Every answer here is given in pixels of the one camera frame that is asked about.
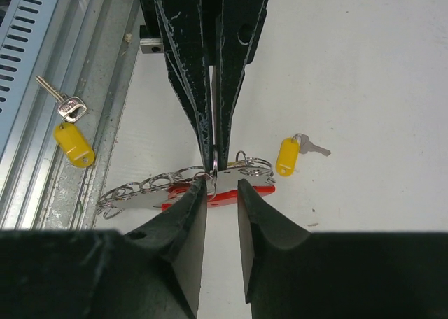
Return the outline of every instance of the yellow key tag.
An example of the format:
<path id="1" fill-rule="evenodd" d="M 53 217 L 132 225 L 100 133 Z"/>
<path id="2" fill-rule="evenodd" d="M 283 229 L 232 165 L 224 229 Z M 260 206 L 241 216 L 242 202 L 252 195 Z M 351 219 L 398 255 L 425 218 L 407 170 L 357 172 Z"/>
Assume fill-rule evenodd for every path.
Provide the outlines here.
<path id="1" fill-rule="evenodd" d="M 88 167 L 92 165 L 95 153 L 74 124 L 61 123 L 55 128 L 53 136 L 74 166 Z"/>
<path id="2" fill-rule="evenodd" d="M 296 138 L 290 137 L 281 142 L 279 156 L 275 164 L 275 170 L 280 176 L 289 177 L 293 174 L 299 151 L 300 144 Z"/>

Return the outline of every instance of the white surface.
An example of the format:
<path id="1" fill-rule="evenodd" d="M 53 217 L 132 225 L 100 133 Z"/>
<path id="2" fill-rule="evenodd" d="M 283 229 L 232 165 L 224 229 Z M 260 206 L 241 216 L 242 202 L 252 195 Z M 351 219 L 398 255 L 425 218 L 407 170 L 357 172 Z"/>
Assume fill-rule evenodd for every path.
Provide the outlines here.
<path id="1" fill-rule="evenodd" d="M 446 0 L 269 0 L 268 12 L 231 154 L 275 162 L 302 132 L 332 155 L 300 155 L 266 200 L 313 231 L 447 230 Z M 139 55 L 107 187 L 199 163 L 163 57 Z M 126 232 L 152 216 L 97 226 Z M 199 318 L 250 318 L 235 206 L 209 210 Z"/>

